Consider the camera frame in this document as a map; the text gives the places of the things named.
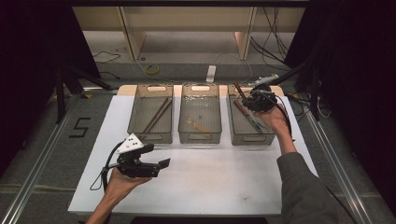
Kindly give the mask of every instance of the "gray sleeve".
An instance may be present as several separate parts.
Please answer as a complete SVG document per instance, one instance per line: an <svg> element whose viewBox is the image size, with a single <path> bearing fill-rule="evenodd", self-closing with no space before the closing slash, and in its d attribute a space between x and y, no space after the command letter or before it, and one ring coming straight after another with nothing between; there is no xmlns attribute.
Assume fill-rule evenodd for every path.
<svg viewBox="0 0 396 224"><path fill-rule="evenodd" d="M282 223L338 223L334 199L300 153L279 157L277 165L282 178Z"/></svg>

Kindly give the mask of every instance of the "white tabletop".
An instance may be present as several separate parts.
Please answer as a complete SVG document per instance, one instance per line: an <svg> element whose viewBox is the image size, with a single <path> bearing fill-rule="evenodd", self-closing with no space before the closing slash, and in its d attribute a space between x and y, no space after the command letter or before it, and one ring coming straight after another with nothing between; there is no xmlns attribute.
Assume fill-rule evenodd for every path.
<svg viewBox="0 0 396 224"><path fill-rule="evenodd" d="M292 114L290 103L282 97L289 112L297 150L311 171L317 172ZM141 161L171 158L159 176L137 187L113 213L136 216L232 217L279 215L281 180L276 164L280 156L277 138L271 146L236 147L231 144L226 97L220 96L222 133L219 144L185 145L178 138L180 95L175 94L173 144L155 146ZM90 214L103 197L103 188L90 190L105 166L113 147L127 136L133 96L114 96L97 136L92 154L79 180L68 208L80 215ZM116 162L118 155L113 156Z"/></svg>

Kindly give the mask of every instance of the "wrist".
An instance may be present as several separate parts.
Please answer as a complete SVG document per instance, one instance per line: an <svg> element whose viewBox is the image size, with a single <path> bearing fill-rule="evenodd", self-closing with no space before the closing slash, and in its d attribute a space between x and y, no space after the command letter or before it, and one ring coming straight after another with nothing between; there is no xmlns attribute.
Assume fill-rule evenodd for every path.
<svg viewBox="0 0 396 224"><path fill-rule="evenodd" d="M117 204L119 204L119 202L121 200L122 199L120 199L114 195L105 194L105 196L103 197L103 199L100 203L106 204L110 208L114 208Z"/></svg>
<svg viewBox="0 0 396 224"><path fill-rule="evenodd" d="M281 122L278 123L277 125L274 126L273 131L276 135L283 135L283 134L289 134L289 126L286 124L286 122Z"/></svg>

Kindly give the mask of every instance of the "cable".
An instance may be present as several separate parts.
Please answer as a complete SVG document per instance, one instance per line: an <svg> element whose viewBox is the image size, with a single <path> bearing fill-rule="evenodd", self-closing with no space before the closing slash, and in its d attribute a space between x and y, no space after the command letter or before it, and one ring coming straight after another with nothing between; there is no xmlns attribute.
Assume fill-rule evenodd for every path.
<svg viewBox="0 0 396 224"><path fill-rule="evenodd" d="M299 113L299 114L294 114L294 116L301 116L301 115L304 113L304 107L305 107L306 105L309 105L308 102L304 102L304 101L302 101L301 99L298 99L297 97L293 96L293 94L288 94L288 93L286 93L285 96L288 97L288 99L289 99L291 102L296 102L296 103L301 107L301 109L302 109L302 112L301 112L301 113Z"/></svg>
<svg viewBox="0 0 396 224"><path fill-rule="evenodd" d="M277 58L274 54L272 54L270 51L268 51L267 49L264 48L264 47L265 47L265 43L264 43L263 46L260 46L260 45L257 43L257 41L256 41L252 36L250 37L250 39L253 40L253 42L250 42L250 44L253 46L253 48L254 48L255 50L257 50L257 51L262 55L262 61L263 61L266 65L268 65L269 67L273 67L273 68L275 68L275 69L278 69L278 70L282 70L282 71L287 71L287 72L289 72L289 69L283 69L283 68L275 67L275 66L272 66L271 64L269 64L267 61L265 61L264 56L267 57L267 58L275 59L275 60L277 60L277 61L279 61L279 62L285 64L282 60L280 60L280 59Z"/></svg>
<svg viewBox="0 0 396 224"><path fill-rule="evenodd" d="M95 181L93 181L92 185L90 186L90 190L98 190L102 187L102 184L104 185L104 188L107 188L107 183L104 181L104 173L107 174L107 172L111 169L114 168L115 166L112 165L111 167L109 166L111 158L113 157L114 152L117 150L117 148L119 148L122 145L123 141L118 143L110 152L110 155L107 158L106 164L105 166L102 168L102 171L100 172L99 176L96 177ZM96 183L96 181L98 181L99 177L102 177L101 182L100 182L100 186L97 189L93 188L93 185Z"/></svg>
<svg viewBox="0 0 396 224"><path fill-rule="evenodd" d="M139 67L142 69L143 73L145 74L146 77L151 78L151 79L157 79L157 80L162 80L162 81L168 81L168 82L173 82L173 83L184 83L184 82L190 82L190 81L186 81L186 80L172 80L172 79L166 79L166 78L160 78L160 77L153 77L152 75L147 74L147 71L149 69L149 65L146 66L147 69L145 69L142 64L140 64L137 60L135 60L135 62L137 63L137 65L139 65Z"/></svg>
<svg viewBox="0 0 396 224"><path fill-rule="evenodd" d="M276 38L276 43L277 43L279 53L280 53L281 57L284 59L282 51L286 55L287 53L285 52L285 49L288 49L288 48L286 48L286 46L283 44L283 41L280 39L280 37L278 36L278 33L277 33L277 13L278 13L279 9L277 7L274 8L274 23L273 23L273 25L271 25L270 19L268 18L268 14L265 11L265 7L263 7L262 9L263 9L265 17L268 21L268 24L271 28L270 35L271 35L271 33L274 34L274 37Z"/></svg>
<svg viewBox="0 0 396 224"><path fill-rule="evenodd" d="M221 53L219 53L218 55L216 55L216 58L215 58L215 60L213 61L213 65L216 65L216 59L217 59L221 54L225 54L225 53L230 54L230 55L233 56L236 60L241 61L241 62L244 62L245 64L247 64L248 70L250 71L250 77L247 78L247 79L245 79L245 80L242 81L241 83L245 83L245 82L247 82L248 80L250 80L250 79L253 77L253 72L251 71L250 64L249 64L247 61L244 61L244 60L239 59L238 57L235 57L235 56L234 56L233 54L231 54L230 52L221 52Z"/></svg>
<svg viewBox="0 0 396 224"><path fill-rule="evenodd" d="M288 110L286 109L285 103L283 103L282 98L280 98L280 97L277 96L277 95L276 95L276 98L278 98L278 99L280 100L280 102L282 102L283 109L282 109L276 102L272 101L269 97L267 97L267 99L270 100L270 101L280 110L280 112L282 112L283 116L285 116L286 123L287 123L288 126L289 126L289 133L290 133L290 136L292 136L292 134L291 134L291 123L290 123L290 118L289 118Z"/></svg>
<svg viewBox="0 0 396 224"><path fill-rule="evenodd" d="M101 53L106 53L106 54L114 55L114 56L116 56L116 57L113 58L113 59L107 60L107 61L105 61L105 62L96 62L96 63L108 63L108 62L114 61L114 60L118 59L119 57L121 57L120 54L110 53L110 52L106 52L106 51L100 51L99 53L92 55L92 57L94 58L94 57L98 56L98 55L101 54Z"/></svg>
<svg viewBox="0 0 396 224"><path fill-rule="evenodd" d="M324 115L324 114L321 112L320 108L319 108L319 101L320 101L320 98L318 98L318 101L317 101L317 108L318 108L319 114L320 114L323 118L325 118L325 119L329 118L329 117L330 117L330 114L332 113L332 111L329 110L329 114Z"/></svg>
<svg viewBox="0 0 396 224"><path fill-rule="evenodd" d="M115 77L116 79L121 79L121 77L118 77L118 76L112 74L111 72L99 72L99 73L107 73L107 74L110 74L111 76Z"/></svg>

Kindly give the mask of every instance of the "transparent plastic bin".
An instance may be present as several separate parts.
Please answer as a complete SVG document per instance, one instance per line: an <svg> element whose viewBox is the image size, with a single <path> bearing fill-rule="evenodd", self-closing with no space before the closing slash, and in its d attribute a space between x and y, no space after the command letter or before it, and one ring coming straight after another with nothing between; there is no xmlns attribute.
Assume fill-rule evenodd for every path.
<svg viewBox="0 0 396 224"><path fill-rule="evenodd" d="M246 97L248 97L248 91L250 91L252 87L246 85L240 85L240 87ZM238 109L233 102L234 100L236 100L240 105L242 104L242 98L239 96L239 92L235 85L228 85L227 105L233 146L271 145L275 138L274 132L268 128L261 119L255 118L253 113L244 107L250 117L254 121L258 122L260 129L262 130L262 133L259 133L248 121L247 117Z"/></svg>
<svg viewBox="0 0 396 224"><path fill-rule="evenodd" d="M182 144L218 144L221 136L219 86L183 84L178 133Z"/></svg>
<svg viewBox="0 0 396 224"><path fill-rule="evenodd" d="M172 84L137 85L127 132L145 144L171 144L173 92Z"/></svg>

